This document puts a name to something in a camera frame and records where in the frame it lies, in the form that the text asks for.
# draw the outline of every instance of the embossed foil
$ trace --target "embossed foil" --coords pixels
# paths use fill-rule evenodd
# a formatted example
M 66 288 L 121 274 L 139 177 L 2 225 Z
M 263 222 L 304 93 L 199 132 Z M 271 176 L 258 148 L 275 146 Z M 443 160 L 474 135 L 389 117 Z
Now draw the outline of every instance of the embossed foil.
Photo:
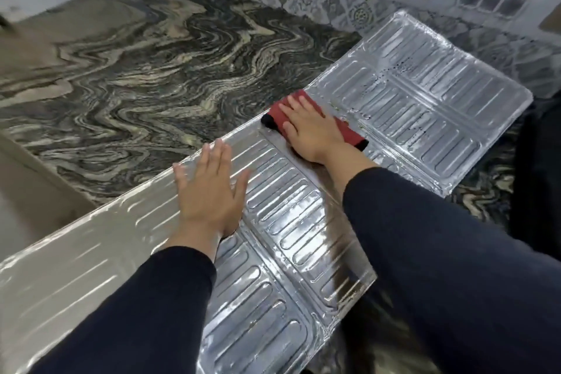
M 368 157 L 449 193 L 531 102 L 524 87 L 404 12 L 306 91 L 370 140 Z M 320 166 L 250 120 L 224 137 L 247 207 L 221 243 L 203 373 L 296 373 L 375 280 Z M 200 153 L 183 163 L 192 169 Z M 21 373 L 157 250 L 177 224 L 171 169 L 0 264 L 3 372 Z

